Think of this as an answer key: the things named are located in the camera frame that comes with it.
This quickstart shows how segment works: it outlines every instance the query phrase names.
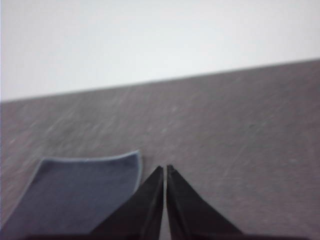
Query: black pointed tip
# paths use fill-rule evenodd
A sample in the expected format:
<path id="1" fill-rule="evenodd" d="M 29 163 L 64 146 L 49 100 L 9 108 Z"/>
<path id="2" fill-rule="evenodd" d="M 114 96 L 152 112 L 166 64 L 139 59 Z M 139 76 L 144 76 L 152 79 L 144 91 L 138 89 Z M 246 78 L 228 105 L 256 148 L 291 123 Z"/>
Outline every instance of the black pointed tip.
<path id="1" fill-rule="evenodd" d="M 171 173 L 173 173 L 174 171 L 176 171 L 176 169 L 174 168 L 174 166 L 171 165 L 171 164 L 166 166 L 166 170 L 167 170 L 168 174 L 171 174 Z"/>

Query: white wall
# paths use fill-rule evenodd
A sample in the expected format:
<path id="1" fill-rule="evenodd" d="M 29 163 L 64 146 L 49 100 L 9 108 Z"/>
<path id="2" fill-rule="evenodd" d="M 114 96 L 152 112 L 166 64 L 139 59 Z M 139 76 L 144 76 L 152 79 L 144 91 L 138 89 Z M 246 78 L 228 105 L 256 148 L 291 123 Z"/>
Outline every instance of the white wall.
<path id="1" fill-rule="evenodd" d="M 2 0 L 1 97 L 320 58 L 320 0 Z"/>

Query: gray table surface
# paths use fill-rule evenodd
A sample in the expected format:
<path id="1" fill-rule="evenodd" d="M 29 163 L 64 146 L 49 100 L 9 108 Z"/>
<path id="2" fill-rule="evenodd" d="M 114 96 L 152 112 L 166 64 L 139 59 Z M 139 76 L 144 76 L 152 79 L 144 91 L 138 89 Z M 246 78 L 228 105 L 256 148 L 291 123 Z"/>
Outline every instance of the gray table surface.
<path id="1" fill-rule="evenodd" d="M 244 232 L 320 239 L 320 60 L 2 103 L 2 223 L 42 157 L 137 149 Z"/>

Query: black plastic claw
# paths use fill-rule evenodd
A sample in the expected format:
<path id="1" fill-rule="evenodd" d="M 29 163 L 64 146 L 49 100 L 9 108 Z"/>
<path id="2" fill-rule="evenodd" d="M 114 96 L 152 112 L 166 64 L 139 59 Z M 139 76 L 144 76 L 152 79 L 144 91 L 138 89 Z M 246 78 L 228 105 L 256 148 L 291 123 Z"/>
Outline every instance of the black plastic claw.
<path id="1" fill-rule="evenodd" d="M 136 193 L 91 234 L 157 240 L 163 212 L 163 184 L 163 168 L 158 166 Z"/>
<path id="2" fill-rule="evenodd" d="M 172 165 L 167 166 L 166 202 L 173 240 L 190 240 L 194 233 L 242 234 L 206 203 Z"/>

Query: black object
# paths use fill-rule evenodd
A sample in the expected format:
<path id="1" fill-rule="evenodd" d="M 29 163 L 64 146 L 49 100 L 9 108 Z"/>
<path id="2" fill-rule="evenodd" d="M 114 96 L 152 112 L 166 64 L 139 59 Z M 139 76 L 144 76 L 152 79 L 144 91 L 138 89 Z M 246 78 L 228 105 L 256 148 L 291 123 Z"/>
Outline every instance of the black object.
<path id="1" fill-rule="evenodd" d="M 163 168 L 158 166 L 135 194 L 88 235 L 35 235 L 28 240 L 157 240 L 163 213 Z"/>
<path id="2" fill-rule="evenodd" d="M 306 239 L 242 233 L 206 203 L 172 165 L 167 166 L 166 205 L 172 240 Z"/>

